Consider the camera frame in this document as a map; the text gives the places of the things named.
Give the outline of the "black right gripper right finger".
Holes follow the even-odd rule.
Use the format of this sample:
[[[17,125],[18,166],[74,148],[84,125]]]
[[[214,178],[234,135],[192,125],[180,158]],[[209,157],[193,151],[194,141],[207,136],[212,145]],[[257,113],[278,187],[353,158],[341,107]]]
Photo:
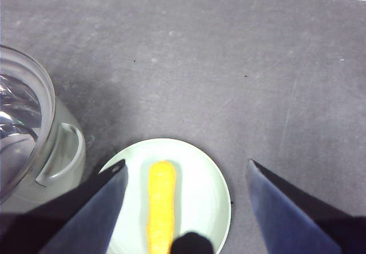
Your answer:
[[[365,253],[365,216],[351,216],[253,159],[246,180],[269,253]]]

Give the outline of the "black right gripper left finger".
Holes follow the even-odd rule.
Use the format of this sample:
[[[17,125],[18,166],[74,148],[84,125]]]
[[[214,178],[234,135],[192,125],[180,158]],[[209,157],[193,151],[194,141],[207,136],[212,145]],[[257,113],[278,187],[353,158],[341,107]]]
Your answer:
[[[1,213],[1,253],[106,253],[128,169],[119,160],[75,189],[25,213]]]

